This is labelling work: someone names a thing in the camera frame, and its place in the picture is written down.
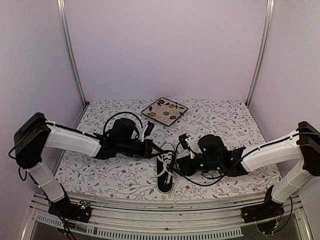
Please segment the white shoelace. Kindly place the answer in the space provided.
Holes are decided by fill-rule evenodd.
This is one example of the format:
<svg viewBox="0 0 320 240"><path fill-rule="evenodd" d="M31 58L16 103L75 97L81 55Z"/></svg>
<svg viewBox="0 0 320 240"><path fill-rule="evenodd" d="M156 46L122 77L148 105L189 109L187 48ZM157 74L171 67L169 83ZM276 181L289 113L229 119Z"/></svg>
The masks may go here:
<svg viewBox="0 0 320 240"><path fill-rule="evenodd" d="M172 173L170 167L173 163L173 151L168 150L156 157L156 184L157 190L162 194L171 193L175 206L178 206L176 187L177 177Z"/></svg>

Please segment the black canvas sneaker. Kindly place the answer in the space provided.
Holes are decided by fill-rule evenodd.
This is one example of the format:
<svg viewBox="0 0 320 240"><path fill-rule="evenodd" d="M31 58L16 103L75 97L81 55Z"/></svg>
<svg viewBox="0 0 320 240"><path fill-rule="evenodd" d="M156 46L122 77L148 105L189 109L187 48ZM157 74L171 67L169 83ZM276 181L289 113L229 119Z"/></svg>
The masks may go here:
<svg viewBox="0 0 320 240"><path fill-rule="evenodd" d="M156 182L157 189L162 194L168 194L173 189L173 176L167 172L167 165L172 162L171 151L156 157Z"/></svg>

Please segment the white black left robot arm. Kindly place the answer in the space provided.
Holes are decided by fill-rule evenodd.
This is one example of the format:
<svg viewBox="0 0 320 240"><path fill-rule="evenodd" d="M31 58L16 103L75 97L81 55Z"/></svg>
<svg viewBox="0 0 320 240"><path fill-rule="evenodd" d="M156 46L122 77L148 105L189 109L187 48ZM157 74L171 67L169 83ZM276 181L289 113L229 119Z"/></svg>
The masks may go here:
<svg viewBox="0 0 320 240"><path fill-rule="evenodd" d="M151 122L137 127L133 120L122 117L115 120L111 129L104 127L101 134L89 134L49 121L43 113L37 112L15 132L14 146L8 155L55 203L55 209L63 217L70 217L75 211L74 205L66 200L63 187L43 161L43 151L69 151L98 160L108 160L117 154L150 159L166 153L148 138L153 128Z"/></svg>

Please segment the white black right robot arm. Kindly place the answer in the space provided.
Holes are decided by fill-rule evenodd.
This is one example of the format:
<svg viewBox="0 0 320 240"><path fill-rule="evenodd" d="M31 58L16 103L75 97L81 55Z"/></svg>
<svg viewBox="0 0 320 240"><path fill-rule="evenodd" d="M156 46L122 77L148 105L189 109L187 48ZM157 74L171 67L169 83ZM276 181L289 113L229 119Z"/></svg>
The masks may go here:
<svg viewBox="0 0 320 240"><path fill-rule="evenodd" d="M168 169L182 177L210 171L219 171L224 177L239 177L266 166L296 160L287 175L267 190L265 202L258 208L262 218L269 218L278 210L278 205L320 175L320 132L306 121L283 137L234 150L228 150L221 137L213 134L198 140L200 153L191 148L186 137L180 139L190 154L175 158Z"/></svg>

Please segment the square floral ceramic plate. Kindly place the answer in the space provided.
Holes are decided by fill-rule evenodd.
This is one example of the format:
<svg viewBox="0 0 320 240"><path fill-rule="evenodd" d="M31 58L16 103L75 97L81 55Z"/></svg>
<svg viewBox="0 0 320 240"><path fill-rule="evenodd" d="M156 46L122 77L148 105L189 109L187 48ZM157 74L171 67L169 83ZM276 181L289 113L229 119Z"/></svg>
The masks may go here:
<svg viewBox="0 0 320 240"><path fill-rule="evenodd" d="M183 116L187 110L188 107L176 101L161 97L149 104L141 113L143 116L151 118L157 123L170 127Z"/></svg>

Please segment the aluminium front frame rail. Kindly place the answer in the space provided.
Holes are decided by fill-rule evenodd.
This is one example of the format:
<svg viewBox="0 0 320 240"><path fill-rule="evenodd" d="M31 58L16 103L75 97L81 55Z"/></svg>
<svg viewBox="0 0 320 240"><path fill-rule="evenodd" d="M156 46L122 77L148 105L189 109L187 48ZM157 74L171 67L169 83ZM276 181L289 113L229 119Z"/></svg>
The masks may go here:
<svg viewBox="0 0 320 240"><path fill-rule="evenodd" d="M257 222L241 218L244 207L260 204L262 193L203 200L132 200L70 193L89 201L88 223L74 222L77 240L311 240L298 195L284 204L279 232L265 234Z"/></svg>

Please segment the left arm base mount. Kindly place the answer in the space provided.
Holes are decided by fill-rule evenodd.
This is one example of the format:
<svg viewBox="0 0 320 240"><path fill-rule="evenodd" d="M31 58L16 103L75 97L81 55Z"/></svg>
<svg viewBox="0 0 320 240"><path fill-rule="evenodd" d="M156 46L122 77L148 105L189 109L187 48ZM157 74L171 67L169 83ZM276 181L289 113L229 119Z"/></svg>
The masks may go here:
<svg viewBox="0 0 320 240"><path fill-rule="evenodd" d="M63 219L88 223L91 218L92 208L90 202L81 200L77 203L72 203L69 198L63 198L57 202L51 202L48 213Z"/></svg>

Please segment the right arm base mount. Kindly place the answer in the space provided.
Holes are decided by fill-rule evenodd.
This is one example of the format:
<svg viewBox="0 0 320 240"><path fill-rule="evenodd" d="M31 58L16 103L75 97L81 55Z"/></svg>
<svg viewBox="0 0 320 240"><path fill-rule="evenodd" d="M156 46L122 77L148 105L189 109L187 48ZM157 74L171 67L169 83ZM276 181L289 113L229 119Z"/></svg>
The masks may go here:
<svg viewBox="0 0 320 240"><path fill-rule="evenodd" d="M282 203L268 201L261 204L243 207L241 209L240 216L245 223L251 223L274 218L283 215L284 212Z"/></svg>

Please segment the right aluminium corner post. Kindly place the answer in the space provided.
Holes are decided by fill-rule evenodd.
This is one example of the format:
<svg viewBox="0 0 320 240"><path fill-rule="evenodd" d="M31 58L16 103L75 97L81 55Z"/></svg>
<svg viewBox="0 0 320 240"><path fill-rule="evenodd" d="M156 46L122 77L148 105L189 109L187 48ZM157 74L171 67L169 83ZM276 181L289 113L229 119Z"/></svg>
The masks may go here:
<svg viewBox="0 0 320 240"><path fill-rule="evenodd" d="M254 95L258 86L258 81L259 81L259 77L262 70L264 57L265 57L265 53L268 45L269 35L272 28L274 7L275 7L274 0L266 1L266 10L265 10L265 17L263 22L259 51L258 51L257 60L256 60L256 64L253 71L253 76L249 86L248 94L245 100L245 105L247 106L248 109L251 107L253 103Z"/></svg>

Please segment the aluminium corner post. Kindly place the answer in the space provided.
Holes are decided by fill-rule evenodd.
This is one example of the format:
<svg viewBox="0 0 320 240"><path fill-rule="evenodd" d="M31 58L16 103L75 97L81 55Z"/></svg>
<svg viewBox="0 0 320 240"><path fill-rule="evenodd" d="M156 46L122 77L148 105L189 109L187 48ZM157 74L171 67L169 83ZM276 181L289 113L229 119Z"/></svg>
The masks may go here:
<svg viewBox="0 0 320 240"><path fill-rule="evenodd" d="M265 10L265 17L263 22L259 51L258 51L257 60L256 60L256 64L253 71L253 76L249 86L248 94L245 100L245 105L247 106L248 109L251 107L253 103L254 95L258 86L258 81L259 81L259 77L262 70L264 57L265 57L265 53L268 45L269 35L272 28L274 7L275 7L274 0L266 1L266 10Z"/></svg>
<svg viewBox="0 0 320 240"><path fill-rule="evenodd" d="M75 87L82 105L86 106L87 100L86 100L85 92L81 83L81 79L80 79L80 75L79 75L79 71L76 63L76 58L75 58L75 54L72 46L72 40L71 40L71 35L70 35L70 30L68 25L68 18L67 18L67 11L66 11L66 1L57 0L56 3L57 3L60 26L62 30L62 36L64 39L64 44L65 44L68 61L71 68L71 73L74 79Z"/></svg>

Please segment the left aluminium corner post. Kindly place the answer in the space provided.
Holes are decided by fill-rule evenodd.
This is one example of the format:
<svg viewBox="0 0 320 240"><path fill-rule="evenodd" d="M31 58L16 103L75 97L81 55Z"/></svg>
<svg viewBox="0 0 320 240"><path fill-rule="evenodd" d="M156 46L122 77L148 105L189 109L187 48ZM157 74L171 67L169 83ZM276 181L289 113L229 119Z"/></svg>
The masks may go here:
<svg viewBox="0 0 320 240"><path fill-rule="evenodd" d="M67 18L67 11L66 11L66 1L57 0L56 3L57 3L60 26L62 30L62 36L64 39L64 44L65 44L68 61L71 68L71 73L74 79L75 87L82 105L86 106L87 100L86 100L85 92L81 83L81 79L80 79L80 75L79 75L79 71L76 63L76 58L75 58L75 54L72 46L72 40L71 40L71 35L70 35L70 30L68 25L68 18Z"/></svg>

